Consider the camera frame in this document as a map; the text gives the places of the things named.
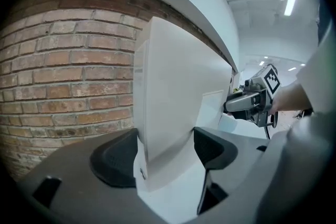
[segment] black rubber pad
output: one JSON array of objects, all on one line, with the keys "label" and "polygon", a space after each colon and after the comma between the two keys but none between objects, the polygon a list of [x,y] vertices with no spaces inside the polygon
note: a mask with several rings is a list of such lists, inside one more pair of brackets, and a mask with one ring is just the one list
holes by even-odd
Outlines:
[{"label": "black rubber pad", "polygon": [[90,156],[92,172],[111,187],[135,188],[133,163],[138,152],[138,130],[97,147]]}]

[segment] black slot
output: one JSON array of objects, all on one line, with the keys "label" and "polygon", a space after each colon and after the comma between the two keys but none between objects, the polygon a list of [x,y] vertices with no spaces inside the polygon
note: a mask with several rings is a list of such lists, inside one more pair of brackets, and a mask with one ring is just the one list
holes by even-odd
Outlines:
[{"label": "black slot", "polygon": [[258,146],[257,150],[265,152],[265,150],[267,149],[267,146]]},{"label": "black slot", "polygon": [[211,183],[211,185],[205,189],[204,199],[200,205],[198,215],[213,208],[227,196],[228,194],[223,191],[221,187],[219,187],[216,183]]},{"label": "black slot", "polygon": [[49,208],[61,182],[58,178],[47,177],[35,190],[33,197],[42,205]]}]

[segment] white panel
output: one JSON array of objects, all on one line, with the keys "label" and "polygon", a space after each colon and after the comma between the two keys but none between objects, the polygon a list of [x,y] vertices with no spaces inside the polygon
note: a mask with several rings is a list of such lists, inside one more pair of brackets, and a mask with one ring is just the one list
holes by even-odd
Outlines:
[{"label": "white panel", "polygon": [[[169,223],[181,223],[196,217],[205,177],[193,128],[218,127],[232,68],[200,40],[156,17],[137,39],[134,59],[134,79],[144,82],[133,87],[134,125],[144,143],[138,141],[134,161],[138,195]],[[145,68],[137,74],[138,64]]]}]

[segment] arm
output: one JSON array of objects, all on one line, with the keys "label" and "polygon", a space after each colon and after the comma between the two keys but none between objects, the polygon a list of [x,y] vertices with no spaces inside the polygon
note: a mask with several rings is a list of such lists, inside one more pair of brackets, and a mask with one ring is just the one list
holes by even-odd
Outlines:
[{"label": "arm", "polygon": [[280,88],[273,99],[270,114],[274,114],[277,111],[305,110],[309,108],[311,108],[309,99],[300,83],[296,80],[292,84]]}]

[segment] brick wall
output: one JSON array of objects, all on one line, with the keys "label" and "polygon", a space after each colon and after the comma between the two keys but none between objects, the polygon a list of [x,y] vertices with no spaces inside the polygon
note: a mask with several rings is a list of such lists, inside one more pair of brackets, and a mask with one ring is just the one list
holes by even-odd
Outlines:
[{"label": "brick wall", "polygon": [[0,147],[15,180],[59,147],[133,126],[134,41],[152,16],[223,56],[159,0],[17,0],[0,35]]}]

